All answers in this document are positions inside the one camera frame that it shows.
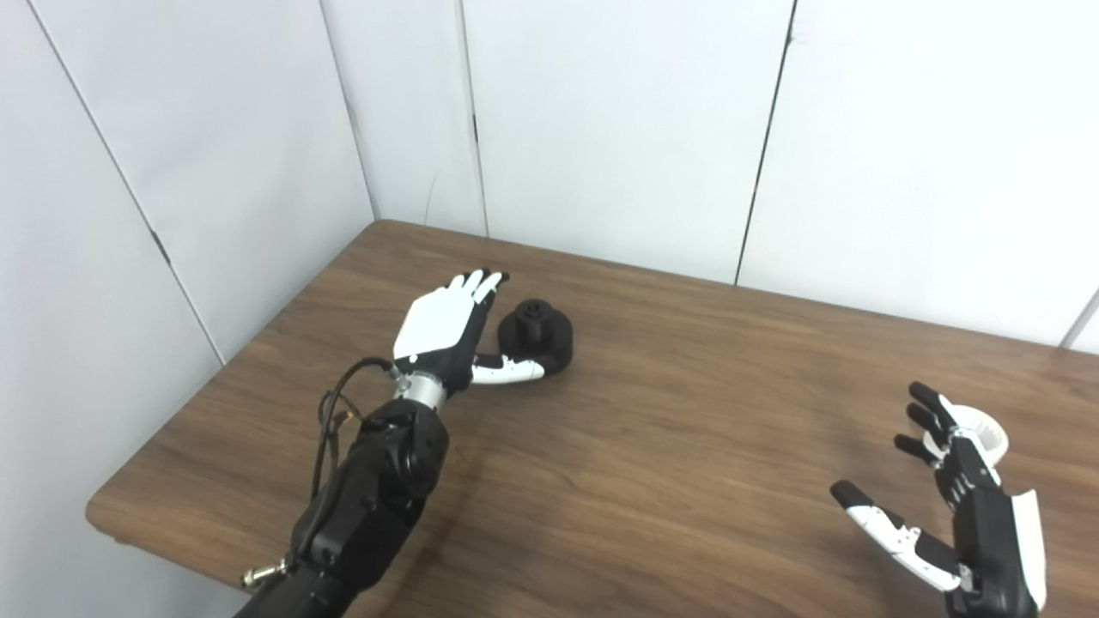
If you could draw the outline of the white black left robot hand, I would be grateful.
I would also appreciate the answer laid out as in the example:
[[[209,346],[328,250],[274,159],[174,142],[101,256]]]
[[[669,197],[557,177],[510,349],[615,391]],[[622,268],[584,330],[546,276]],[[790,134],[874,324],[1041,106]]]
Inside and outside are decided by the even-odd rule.
[[[506,282],[506,271],[467,271],[417,298],[395,341],[395,367],[409,380],[432,380],[444,398],[471,385],[544,379],[550,372],[537,360],[507,353],[478,358],[484,327]]]

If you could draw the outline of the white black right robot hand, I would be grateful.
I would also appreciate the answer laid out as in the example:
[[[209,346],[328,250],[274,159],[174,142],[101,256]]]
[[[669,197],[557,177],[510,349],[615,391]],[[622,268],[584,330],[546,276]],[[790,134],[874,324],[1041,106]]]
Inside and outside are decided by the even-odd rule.
[[[950,543],[882,508],[850,481],[829,490],[896,563],[944,596],[950,617],[1036,617],[1047,606],[1047,550],[1035,490],[1004,492],[997,467],[1010,440],[992,415],[921,382],[906,412],[922,437],[893,445],[933,473],[950,507]]]

